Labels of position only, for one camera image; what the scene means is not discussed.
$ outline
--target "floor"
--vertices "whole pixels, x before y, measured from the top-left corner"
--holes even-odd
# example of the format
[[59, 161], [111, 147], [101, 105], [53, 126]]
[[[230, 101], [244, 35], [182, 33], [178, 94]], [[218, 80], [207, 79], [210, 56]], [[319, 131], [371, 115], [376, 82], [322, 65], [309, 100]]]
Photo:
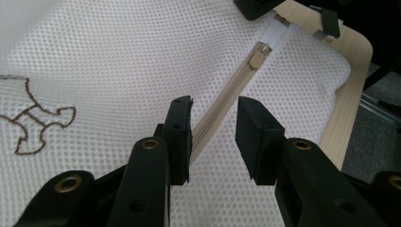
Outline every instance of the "floor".
[[[371, 63], [372, 74], [378, 66]], [[391, 72], [366, 95], [401, 105], [401, 75]], [[401, 134], [397, 126], [359, 106], [342, 171], [370, 183], [379, 171], [401, 172]]]

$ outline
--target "zipper teeth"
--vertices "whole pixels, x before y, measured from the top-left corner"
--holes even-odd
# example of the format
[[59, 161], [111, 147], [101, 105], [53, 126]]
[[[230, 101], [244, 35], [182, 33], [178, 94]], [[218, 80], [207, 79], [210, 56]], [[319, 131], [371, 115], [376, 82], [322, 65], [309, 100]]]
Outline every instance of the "zipper teeth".
[[218, 98], [217, 98], [218, 102], [215, 102], [215, 105], [217, 105], [217, 107], [214, 109], [212, 106], [209, 109], [208, 113], [210, 111], [213, 111], [212, 114], [207, 116], [207, 119], [205, 119], [206, 121], [200, 126], [199, 129], [198, 129], [198, 127], [196, 127], [194, 129], [194, 134], [196, 134], [196, 135], [194, 135], [193, 153], [191, 155], [190, 164], [192, 164], [195, 161], [195, 159], [198, 157], [198, 155], [201, 153], [201, 150], [203, 149], [203, 147], [198, 148], [198, 146], [200, 145], [200, 143], [202, 142], [202, 140], [206, 136], [206, 134], [208, 132], [211, 132], [212, 134], [216, 132], [216, 131], [210, 131], [210, 129], [212, 127], [214, 127], [217, 119], [223, 113], [223, 110], [225, 108], [227, 108], [227, 106], [229, 105], [228, 110], [227, 110], [227, 112], [228, 112], [230, 110], [231, 106], [234, 104], [234, 102], [230, 103], [229, 100], [230, 100], [230, 98], [233, 98], [233, 95], [235, 92], [237, 92], [240, 84], [244, 81], [244, 79], [247, 76], [251, 77], [257, 71], [257, 69], [252, 69], [249, 65], [249, 60], [252, 58], [252, 56], [256, 52], [261, 52], [265, 56], [267, 56], [271, 52], [271, 49], [268, 44], [258, 43], [256, 45], [256, 47], [253, 49], [252, 53], [239, 66], [240, 72], [238, 74], [235, 73], [235, 77], [233, 78], [233, 80], [229, 81], [229, 83], [231, 84], [230, 87], [227, 88], [226, 92], [224, 92], [225, 89], [223, 89], [223, 92], [221, 92], [220, 95], [218, 96]]

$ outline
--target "wooden table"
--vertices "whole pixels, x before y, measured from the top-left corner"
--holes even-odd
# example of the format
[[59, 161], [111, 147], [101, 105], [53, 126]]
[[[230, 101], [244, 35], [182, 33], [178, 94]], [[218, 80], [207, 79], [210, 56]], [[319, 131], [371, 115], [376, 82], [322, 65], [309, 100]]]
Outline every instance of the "wooden table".
[[[314, 33], [322, 26], [320, 13], [295, 1], [287, 0], [275, 10], [288, 21], [300, 25], [310, 33]], [[344, 161], [363, 84], [373, 55], [372, 46], [364, 36], [347, 26], [342, 26], [340, 33], [340, 37], [330, 45], [349, 61], [351, 75], [336, 92], [336, 105], [320, 143], [321, 149], [339, 169]]]

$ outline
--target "perforated fabric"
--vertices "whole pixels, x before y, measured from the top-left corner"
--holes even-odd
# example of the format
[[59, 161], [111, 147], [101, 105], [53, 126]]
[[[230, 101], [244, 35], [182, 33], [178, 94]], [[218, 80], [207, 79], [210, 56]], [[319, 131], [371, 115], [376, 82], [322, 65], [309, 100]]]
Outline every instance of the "perforated fabric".
[[[286, 137], [319, 143], [348, 78], [348, 62], [291, 25], [242, 92], [259, 100]], [[171, 190], [172, 226], [283, 226], [273, 186], [256, 186], [235, 143], [237, 103], [190, 167], [191, 182]]]

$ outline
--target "brown thread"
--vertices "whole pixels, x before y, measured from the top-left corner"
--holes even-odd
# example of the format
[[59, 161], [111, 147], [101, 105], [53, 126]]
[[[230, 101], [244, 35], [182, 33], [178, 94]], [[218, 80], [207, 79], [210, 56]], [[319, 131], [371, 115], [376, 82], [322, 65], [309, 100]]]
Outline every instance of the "brown thread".
[[[25, 135], [26, 135], [25, 137], [19, 137], [19, 139], [18, 139], [18, 145], [17, 145], [16, 150], [14, 151], [14, 154], [16, 154], [16, 155], [31, 155], [31, 154], [37, 154], [37, 153], [41, 152], [42, 149], [43, 149], [43, 148], [46, 146], [46, 144], [47, 144], [47, 141], [44, 140], [44, 132], [47, 130], [47, 128], [49, 128], [50, 126], [53, 126], [53, 125], [58, 125], [58, 126], [60, 126], [62, 129], [64, 129], [64, 128], [70, 126], [70, 125], [74, 122], [74, 120], [75, 120], [75, 118], [76, 118], [76, 115], [77, 115], [77, 109], [76, 109], [75, 107], [62, 107], [62, 108], [58, 108], [58, 109], [56, 110], [55, 113], [52, 113], [52, 112], [46, 110], [46, 109], [45, 109], [44, 107], [42, 107], [42, 105], [39, 104], [39, 102], [34, 98], [33, 94], [30, 93], [30, 91], [29, 91], [29, 79], [28, 79], [28, 78], [24, 78], [24, 77], [21, 77], [21, 76], [1, 76], [1, 75], [0, 75], [0, 79], [24, 79], [24, 80], [26, 81], [26, 83], [25, 83], [26, 93], [29, 95], [29, 98], [35, 103], [33, 106], [31, 106], [31, 107], [26, 108], [25, 110], [23, 110], [21, 113], [19, 113], [19, 114], [18, 114], [17, 116], [15, 116], [13, 119], [10, 119], [10, 118], [8, 118], [8, 117], [6, 117], [6, 116], [0, 114], [0, 117], [6, 119], [7, 121], [11, 122], [12, 124], [19, 125], [19, 126], [23, 129], [23, 131], [24, 131], [24, 133], [25, 133]], [[61, 115], [61, 111], [63, 111], [63, 110], [73, 110], [73, 114], [72, 114], [71, 120], [70, 120], [67, 124], [65, 124], [65, 125], [63, 125], [62, 123], [58, 123], [58, 122], [52, 122], [52, 123], [49, 123], [49, 124], [46, 125], [44, 122], [42, 122], [41, 120], [39, 120], [36, 116], [34, 116], [34, 115], [32, 115], [31, 113], [29, 113], [30, 110], [32, 110], [32, 109], [34, 109], [34, 108], [36, 108], [36, 107], [38, 107], [41, 111], [43, 111], [43, 112], [45, 112], [45, 113], [47, 113], [47, 114], [52, 114], [52, 115], [55, 115], [55, 116]], [[20, 152], [19, 152], [20, 146], [22, 145], [23, 141], [27, 141], [28, 136], [29, 136], [28, 133], [27, 133], [26, 127], [24, 127], [21, 123], [17, 122], [17, 120], [18, 120], [22, 115], [24, 115], [24, 114], [27, 114], [30, 118], [32, 118], [33, 120], [35, 120], [36, 122], [38, 122], [40, 125], [43, 126], [43, 128], [41, 129], [41, 132], [40, 132], [40, 134], [39, 134], [39, 139], [40, 139], [40, 141], [42, 142], [42, 145], [41, 145], [40, 148], [38, 148], [38, 149], [36, 149], [36, 150], [34, 150], [34, 151], [20, 153]]]

